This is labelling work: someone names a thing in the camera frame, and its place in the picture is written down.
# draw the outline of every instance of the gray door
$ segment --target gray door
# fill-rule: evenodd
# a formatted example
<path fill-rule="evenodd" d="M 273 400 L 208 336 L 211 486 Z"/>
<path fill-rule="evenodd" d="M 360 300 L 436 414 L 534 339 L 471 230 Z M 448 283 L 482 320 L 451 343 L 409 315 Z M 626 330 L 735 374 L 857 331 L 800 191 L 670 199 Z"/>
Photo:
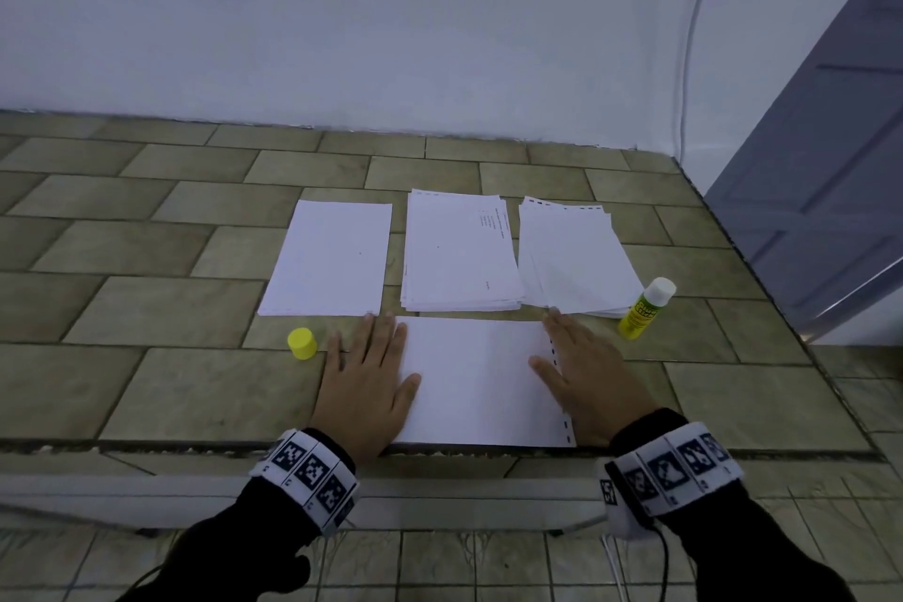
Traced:
<path fill-rule="evenodd" d="M 847 2 L 705 199 L 803 335 L 903 284 L 903 0 Z"/>

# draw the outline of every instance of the yellow cap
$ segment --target yellow cap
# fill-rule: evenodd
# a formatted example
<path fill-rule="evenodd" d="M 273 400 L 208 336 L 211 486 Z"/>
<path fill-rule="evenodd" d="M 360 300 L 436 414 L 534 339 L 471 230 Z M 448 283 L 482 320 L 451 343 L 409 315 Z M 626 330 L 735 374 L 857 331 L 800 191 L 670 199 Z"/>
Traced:
<path fill-rule="evenodd" d="M 288 346 L 299 360 L 309 360 L 317 354 L 317 341 L 309 328 L 296 328 L 288 334 Z"/>

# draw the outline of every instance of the hand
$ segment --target hand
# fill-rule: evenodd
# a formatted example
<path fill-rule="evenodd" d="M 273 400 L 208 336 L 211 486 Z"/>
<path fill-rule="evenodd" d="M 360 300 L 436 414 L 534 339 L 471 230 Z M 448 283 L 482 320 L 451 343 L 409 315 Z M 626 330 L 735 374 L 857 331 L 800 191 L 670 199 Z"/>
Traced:
<path fill-rule="evenodd" d="M 549 311 L 543 326 L 561 373 L 542 357 L 530 357 L 530 366 L 570 414 L 580 445 L 608 445 L 622 428 L 661 406 L 627 370 L 618 348 L 586 326 L 557 309 Z"/>
<path fill-rule="evenodd" d="M 419 373 L 398 385 L 406 337 L 407 326 L 396 328 L 392 315 L 367 315 L 357 327 L 342 367 L 341 335 L 330 336 L 310 426 L 339 443 L 358 467 L 376 459 L 395 440 L 420 386 Z"/>

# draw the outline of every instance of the glue stick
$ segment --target glue stick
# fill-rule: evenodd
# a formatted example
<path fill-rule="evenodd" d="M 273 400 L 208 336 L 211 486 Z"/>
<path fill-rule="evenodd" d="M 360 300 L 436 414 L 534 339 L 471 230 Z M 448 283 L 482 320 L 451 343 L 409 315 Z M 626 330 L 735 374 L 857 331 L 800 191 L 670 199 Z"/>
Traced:
<path fill-rule="evenodd" d="M 627 340 L 638 337 L 661 308 L 668 304 L 675 290 L 677 287 L 670 279 L 663 276 L 654 279 L 618 324 L 620 334 Z"/>

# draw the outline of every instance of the stack of paper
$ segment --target stack of paper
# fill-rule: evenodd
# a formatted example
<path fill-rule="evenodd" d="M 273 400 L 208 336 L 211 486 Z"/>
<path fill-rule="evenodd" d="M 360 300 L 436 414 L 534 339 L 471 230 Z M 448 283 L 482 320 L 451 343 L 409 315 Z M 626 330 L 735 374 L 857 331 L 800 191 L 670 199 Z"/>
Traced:
<path fill-rule="evenodd" d="M 423 376 L 396 443 L 570 448 L 573 425 L 527 360 L 555 361 L 538 321 L 400 317 L 400 380 Z"/>
<path fill-rule="evenodd" d="M 517 309 L 523 299 L 505 201 L 498 196 L 411 192 L 401 286 L 405 309 Z"/>
<path fill-rule="evenodd" d="M 520 276 L 527 305 L 623 317 L 643 292 L 600 206 L 527 197 L 520 206 Z"/>
<path fill-rule="evenodd" d="M 257 314 L 379 314 L 391 221 L 391 205 L 300 200 Z"/>

